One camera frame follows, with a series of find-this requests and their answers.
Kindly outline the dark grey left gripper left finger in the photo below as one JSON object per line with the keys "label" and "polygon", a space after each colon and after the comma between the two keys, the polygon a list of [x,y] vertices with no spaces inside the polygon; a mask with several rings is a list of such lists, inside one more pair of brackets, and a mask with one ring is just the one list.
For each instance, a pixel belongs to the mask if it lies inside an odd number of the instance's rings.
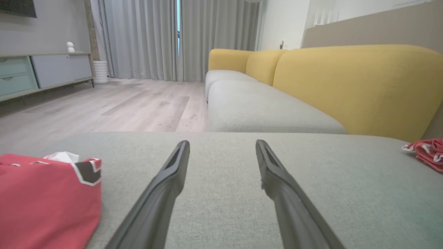
{"label": "dark grey left gripper left finger", "polygon": [[189,141],[180,141],[123,219],[106,249],[164,249],[174,203],[184,188],[189,155]]}

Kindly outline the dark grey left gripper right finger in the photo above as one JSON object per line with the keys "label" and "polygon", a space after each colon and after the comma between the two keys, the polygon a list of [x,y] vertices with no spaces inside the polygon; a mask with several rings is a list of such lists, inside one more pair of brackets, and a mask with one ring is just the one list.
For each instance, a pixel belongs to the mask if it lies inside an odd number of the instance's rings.
{"label": "dark grey left gripper right finger", "polygon": [[274,202],[284,249],[345,249],[270,145],[256,141],[261,188]]}

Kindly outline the red and white jersey garment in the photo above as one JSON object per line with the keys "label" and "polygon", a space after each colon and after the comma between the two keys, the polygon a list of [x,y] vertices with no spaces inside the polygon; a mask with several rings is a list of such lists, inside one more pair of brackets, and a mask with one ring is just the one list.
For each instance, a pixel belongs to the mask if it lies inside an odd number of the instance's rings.
{"label": "red and white jersey garment", "polygon": [[0,249],[85,249],[101,219],[100,158],[0,156]]}

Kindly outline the wide grey sofa chaise seat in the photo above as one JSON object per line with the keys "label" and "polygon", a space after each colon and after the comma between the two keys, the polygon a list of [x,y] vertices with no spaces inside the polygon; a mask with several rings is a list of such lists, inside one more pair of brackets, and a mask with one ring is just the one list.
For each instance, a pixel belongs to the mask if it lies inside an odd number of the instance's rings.
{"label": "wide grey sofa chaise seat", "polygon": [[104,249],[173,148],[190,142],[186,181],[166,249],[281,249],[274,203],[261,189],[255,143],[265,140],[347,249],[443,249],[443,174],[385,137],[310,133],[74,135],[27,139],[0,155],[68,151],[103,160],[102,221],[87,249]]}

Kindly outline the long grey sofa seat cushion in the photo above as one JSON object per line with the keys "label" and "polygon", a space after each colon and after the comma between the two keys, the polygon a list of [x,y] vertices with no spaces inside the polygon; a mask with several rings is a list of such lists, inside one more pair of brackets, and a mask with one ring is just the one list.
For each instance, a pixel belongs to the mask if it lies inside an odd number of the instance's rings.
{"label": "long grey sofa seat cushion", "polygon": [[217,81],[208,95],[211,132],[346,134],[344,126],[319,109],[269,85]]}

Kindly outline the large yellow sofa backrest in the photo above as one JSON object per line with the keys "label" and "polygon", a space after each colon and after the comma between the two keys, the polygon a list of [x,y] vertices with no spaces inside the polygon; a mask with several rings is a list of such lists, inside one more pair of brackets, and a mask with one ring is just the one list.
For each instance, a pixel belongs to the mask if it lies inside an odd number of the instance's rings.
{"label": "large yellow sofa backrest", "polygon": [[443,102],[443,55],[412,45],[293,49],[273,87],[337,120],[349,134],[421,140]]}

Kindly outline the short grey sofa seat cushion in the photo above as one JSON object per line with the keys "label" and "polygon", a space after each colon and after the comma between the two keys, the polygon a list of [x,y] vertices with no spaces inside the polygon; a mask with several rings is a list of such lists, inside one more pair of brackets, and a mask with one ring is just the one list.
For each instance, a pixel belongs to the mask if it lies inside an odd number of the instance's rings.
{"label": "short grey sofa seat cushion", "polygon": [[208,102],[209,90],[217,81],[247,81],[258,82],[253,77],[246,75],[245,73],[233,71],[233,70],[210,70],[205,76],[205,98]]}

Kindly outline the white ribbed plant pot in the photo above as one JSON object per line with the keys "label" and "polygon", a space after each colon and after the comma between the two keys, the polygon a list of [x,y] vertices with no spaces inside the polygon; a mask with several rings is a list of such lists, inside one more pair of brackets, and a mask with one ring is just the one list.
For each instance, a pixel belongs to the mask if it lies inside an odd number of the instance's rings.
{"label": "white ribbed plant pot", "polygon": [[107,61],[94,61],[94,84],[107,84],[109,82],[108,77],[108,62]]}

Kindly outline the small yellow sofa backrest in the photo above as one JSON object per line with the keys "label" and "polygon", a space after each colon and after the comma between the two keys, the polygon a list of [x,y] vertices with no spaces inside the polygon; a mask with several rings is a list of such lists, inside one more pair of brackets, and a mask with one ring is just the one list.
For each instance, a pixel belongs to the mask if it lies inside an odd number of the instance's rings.
{"label": "small yellow sofa backrest", "polygon": [[272,86],[277,63],[286,52],[286,49],[252,52],[247,60],[245,74],[260,83]]}

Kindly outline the crumpled red cloth white trim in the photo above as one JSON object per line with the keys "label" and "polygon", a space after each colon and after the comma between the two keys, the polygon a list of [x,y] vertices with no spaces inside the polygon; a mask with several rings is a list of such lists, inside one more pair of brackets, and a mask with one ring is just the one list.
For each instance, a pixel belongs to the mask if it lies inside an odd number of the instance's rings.
{"label": "crumpled red cloth white trim", "polygon": [[415,158],[443,174],[443,138],[419,140],[402,147],[404,151],[415,153]]}

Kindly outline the grey pleated curtain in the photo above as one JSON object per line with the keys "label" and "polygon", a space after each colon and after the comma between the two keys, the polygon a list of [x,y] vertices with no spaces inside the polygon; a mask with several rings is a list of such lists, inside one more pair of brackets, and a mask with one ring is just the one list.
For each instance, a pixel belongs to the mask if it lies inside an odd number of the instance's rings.
{"label": "grey pleated curtain", "polygon": [[178,79],[203,82],[212,49],[255,50],[260,3],[179,0]]}
{"label": "grey pleated curtain", "polygon": [[109,75],[178,80],[176,0],[98,0]]}

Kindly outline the low grey tv cabinet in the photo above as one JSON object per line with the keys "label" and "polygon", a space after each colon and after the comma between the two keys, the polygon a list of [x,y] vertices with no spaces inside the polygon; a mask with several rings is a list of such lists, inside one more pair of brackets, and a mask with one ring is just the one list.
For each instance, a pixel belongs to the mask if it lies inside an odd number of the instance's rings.
{"label": "low grey tv cabinet", "polygon": [[78,83],[91,83],[89,53],[0,55],[0,102]]}

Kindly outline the bright window strip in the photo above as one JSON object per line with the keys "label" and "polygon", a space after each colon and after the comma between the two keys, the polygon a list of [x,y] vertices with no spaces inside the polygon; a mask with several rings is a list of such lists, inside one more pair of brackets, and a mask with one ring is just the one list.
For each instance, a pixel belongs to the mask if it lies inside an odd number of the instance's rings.
{"label": "bright window strip", "polygon": [[178,55],[180,54],[180,30],[181,30],[181,0],[176,0],[176,25],[177,25],[177,43]]}

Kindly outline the black wall television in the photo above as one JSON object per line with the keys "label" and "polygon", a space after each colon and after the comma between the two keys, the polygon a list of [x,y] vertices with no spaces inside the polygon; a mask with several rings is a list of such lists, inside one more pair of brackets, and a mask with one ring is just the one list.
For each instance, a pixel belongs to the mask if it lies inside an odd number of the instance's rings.
{"label": "black wall television", "polygon": [[33,0],[0,0],[0,13],[37,18]]}

